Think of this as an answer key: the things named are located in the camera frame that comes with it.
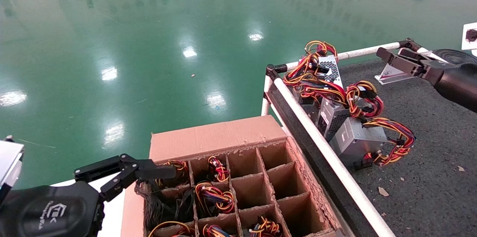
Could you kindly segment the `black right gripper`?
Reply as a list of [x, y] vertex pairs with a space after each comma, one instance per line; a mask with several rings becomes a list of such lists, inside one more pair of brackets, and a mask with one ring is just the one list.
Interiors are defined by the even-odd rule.
[[449, 64], [425, 48], [402, 47], [398, 54], [380, 47], [376, 55], [388, 65], [427, 80], [443, 98], [477, 112], [477, 66]]

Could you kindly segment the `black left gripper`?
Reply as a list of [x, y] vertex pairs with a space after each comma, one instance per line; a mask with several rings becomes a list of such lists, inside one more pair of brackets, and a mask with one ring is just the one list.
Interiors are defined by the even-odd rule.
[[[116, 174], [99, 192], [87, 183]], [[95, 237], [102, 229], [104, 203], [138, 180], [170, 179], [172, 165], [121, 154], [75, 170], [69, 186], [12, 190], [1, 204], [2, 237]]]

